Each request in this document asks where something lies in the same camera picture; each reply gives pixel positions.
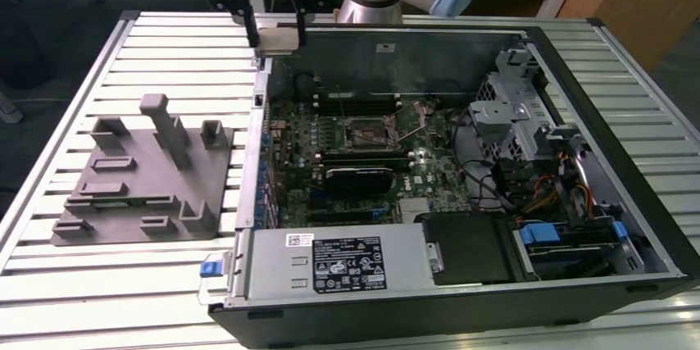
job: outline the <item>green motherboard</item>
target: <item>green motherboard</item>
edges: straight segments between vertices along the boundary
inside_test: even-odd
[[[453,159],[450,129],[453,109],[440,109],[436,101],[396,101],[390,115],[326,116],[318,104],[277,101],[270,105],[270,135],[278,223],[284,228],[350,225],[342,217],[317,222],[313,214],[370,212],[362,224],[401,223],[398,203],[424,198],[430,211],[469,210],[469,195]],[[320,160],[330,156],[333,160]],[[329,196],[322,187],[330,168],[393,168],[386,193]]]

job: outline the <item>blue latch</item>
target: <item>blue latch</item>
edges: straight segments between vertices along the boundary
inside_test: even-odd
[[[617,234],[617,238],[626,239],[626,229],[624,228],[624,224],[621,221],[612,222],[612,228],[614,229],[614,234]]]
[[[202,261],[198,266],[198,277],[216,278],[217,276],[222,276],[222,260]]]
[[[534,223],[526,225],[520,229],[520,237],[522,243],[529,245],[530,243],[540,242],[557,242],[558,238],[557,229],[552,223]]]

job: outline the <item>motherboard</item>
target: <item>motherboard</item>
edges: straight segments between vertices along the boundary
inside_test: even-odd
[[[405,223],[420,211],[469,210],[453,116],[429,98],[272,102],[274,226]]]

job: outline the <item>power supply label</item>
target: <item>power supply label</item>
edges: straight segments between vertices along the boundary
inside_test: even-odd
[[[380,237],[313,240],[313,290],[318,294],[386,289]]]

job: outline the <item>slotted metal surface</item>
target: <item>slotted metal surface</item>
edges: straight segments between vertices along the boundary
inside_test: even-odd
[[[258,18],[272,25],[288,16]],[[540,25],[690,241],[700,247],[700,144],[686,121],[622,50],[582,20],[406,18],[412,24]],[[120,22],[0,226],[0,342],[5,349],[240,348],[197,304],[197,265],[233,238],[54,248],[52,225],[93,147],[98,115],[138,115],[144,93],[170,97],[185,127],[218,119],[236,129],[222,233],[238,203],[246,111],[254,82],[242,28],[224,14],[141,13]],[[560,97],[552,101],[569,118]],[[222,281],[209,284],[224,289]],[[640,302],[593,322],[552,328],[352,343],[328,348],[689,348],[700,332],[700,293]]]

